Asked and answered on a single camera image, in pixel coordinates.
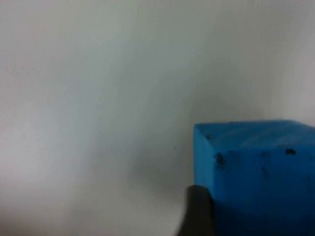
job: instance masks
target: black speck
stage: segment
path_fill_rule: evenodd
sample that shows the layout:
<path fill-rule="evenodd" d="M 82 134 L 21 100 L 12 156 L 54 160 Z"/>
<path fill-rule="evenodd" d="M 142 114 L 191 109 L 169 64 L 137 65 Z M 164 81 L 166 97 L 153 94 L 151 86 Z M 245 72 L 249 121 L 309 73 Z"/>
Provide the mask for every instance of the black speck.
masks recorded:
<path fill-rule="evenodd" d="M 220 152 L 217 153 L 216 160 L 217 160 L 216 169 L 217 170 L 223 170 L 225 165 L 226 165 L 226 162 L 225 162 L 223 155 Z"/>
<path fill-rule="evenodd" d="M 288 148 L 288 149 L 285 150 L 285 153 L 287 155 L 289 155 L 289 154 L 295 155 L 296 151 L 294 149 Z"/>
<path fill-rule="evenodd" d="M 267 178 L 268 177 L 267 169 L 262 167 L 261 170 L 262 170 L 262 173 L 263 173 L 264 177 Z"/>

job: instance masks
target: white background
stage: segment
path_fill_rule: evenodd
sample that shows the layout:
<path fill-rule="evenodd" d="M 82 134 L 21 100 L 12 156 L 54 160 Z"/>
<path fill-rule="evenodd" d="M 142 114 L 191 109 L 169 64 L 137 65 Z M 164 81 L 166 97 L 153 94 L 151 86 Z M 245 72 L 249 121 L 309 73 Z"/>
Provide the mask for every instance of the white background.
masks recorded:
<path fill-rule="evenodd" d="M 3 235 L 166 236 L 192 126 L 315 124 L 313 0 L 0 0 Z"/>

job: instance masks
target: blue cube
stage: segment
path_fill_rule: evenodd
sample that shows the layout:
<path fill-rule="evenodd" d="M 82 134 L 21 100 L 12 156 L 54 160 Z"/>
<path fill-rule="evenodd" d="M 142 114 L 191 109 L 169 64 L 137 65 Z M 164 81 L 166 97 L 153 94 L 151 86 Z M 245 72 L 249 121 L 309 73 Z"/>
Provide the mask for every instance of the blue cube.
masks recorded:
<path fill-rule="evenodd" d="M 194 182 L 220 236 L 315 236 L 315 128 L 291 120 L 196 124 Z"/>

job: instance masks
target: dark object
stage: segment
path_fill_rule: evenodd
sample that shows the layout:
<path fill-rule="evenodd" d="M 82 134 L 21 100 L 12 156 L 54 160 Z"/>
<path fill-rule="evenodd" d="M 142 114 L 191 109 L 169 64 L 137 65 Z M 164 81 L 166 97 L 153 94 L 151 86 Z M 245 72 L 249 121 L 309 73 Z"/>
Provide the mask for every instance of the dark object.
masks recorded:
<path fill-rule="evenodd" d="M 187 188 L 186 213 L 177 236 L 214 236 L 213 205 L 206 187 Z"/>

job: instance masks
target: foam block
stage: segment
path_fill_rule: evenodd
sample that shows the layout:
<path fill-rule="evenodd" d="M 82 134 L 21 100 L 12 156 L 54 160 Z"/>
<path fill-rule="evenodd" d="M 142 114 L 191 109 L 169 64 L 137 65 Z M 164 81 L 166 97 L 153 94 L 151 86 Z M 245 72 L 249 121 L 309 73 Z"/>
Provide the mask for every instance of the foam block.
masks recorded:
<path fill-rule="evenodd" d="M 315 128 L 291 120 L 196 124 L 194 182 L 220 236 L 315 235 Z"/>

